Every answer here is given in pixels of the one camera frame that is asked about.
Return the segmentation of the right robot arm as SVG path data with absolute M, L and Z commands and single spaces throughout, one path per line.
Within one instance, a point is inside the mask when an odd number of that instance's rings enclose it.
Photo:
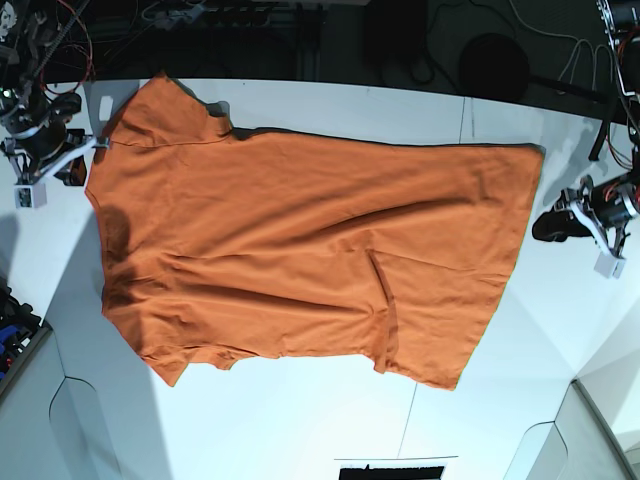
M 49 178 L 66 186 L 82 186 L 84 156 L 109 144 L 106 138 L 67 128 L 81 111 L 76 88 L 49 97 L 44 70 L 73 26 L 82 29 L 89 5 L 67 1 L 3 1 L 1 3 L 1 127 L 7 136 L 1 153 L 21 188 Z

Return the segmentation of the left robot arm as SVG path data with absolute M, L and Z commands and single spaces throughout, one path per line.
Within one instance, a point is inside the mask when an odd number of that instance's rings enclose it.
M 548 243 L 590 237 L 603 258 L 621 262 L 626 227 L 639 217 L 639 3 L 598 1 L 596 6 L 611 54 L 614 94 L 589 159 L 596 161 L 601 148 L 607 147 L 625 172 L 600 185 L 585 176 L 578 188 L 564 189 L 552 208 L 534 222 L 532 235 Z M 624 110 L 632 143 L 628 160 L 616 152 L 611 140 L 617 107 Z

